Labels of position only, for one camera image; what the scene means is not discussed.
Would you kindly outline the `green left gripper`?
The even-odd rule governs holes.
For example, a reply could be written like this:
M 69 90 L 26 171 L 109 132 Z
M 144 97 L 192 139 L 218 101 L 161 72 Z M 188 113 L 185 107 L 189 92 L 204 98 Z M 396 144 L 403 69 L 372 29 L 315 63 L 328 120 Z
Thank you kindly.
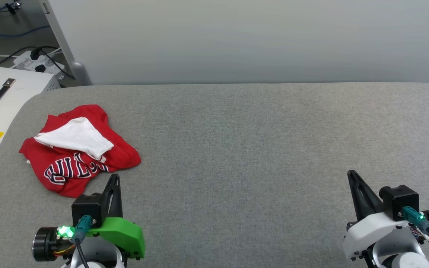
M 120 176 L 112 174 L 103 191 L 102 210 L 106 219 L 99 228 L 92 227 L 87 237 L 101 237 L 125 252 L 129 258 L 145 257 L 145 241 L 141 227 L 124 219 L 123 204 L 121 200 Z

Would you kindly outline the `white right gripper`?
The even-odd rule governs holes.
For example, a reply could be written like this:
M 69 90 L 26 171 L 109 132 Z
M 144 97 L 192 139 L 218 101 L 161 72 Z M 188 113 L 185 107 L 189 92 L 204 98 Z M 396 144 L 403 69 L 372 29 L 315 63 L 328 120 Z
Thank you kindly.
M 406 220 L 394 221 L 384 214 L 382 201 L 357 171 L 349 170 L 347 178 L 356 220 L 359 222 L 349 228 L 344 238 L 345 257 L 348 260 L 357 258 L 370 246 L 373 246 L 372 261 L 378 261 L 379 257 L 406 252 L 424 256 L 409 223 Z

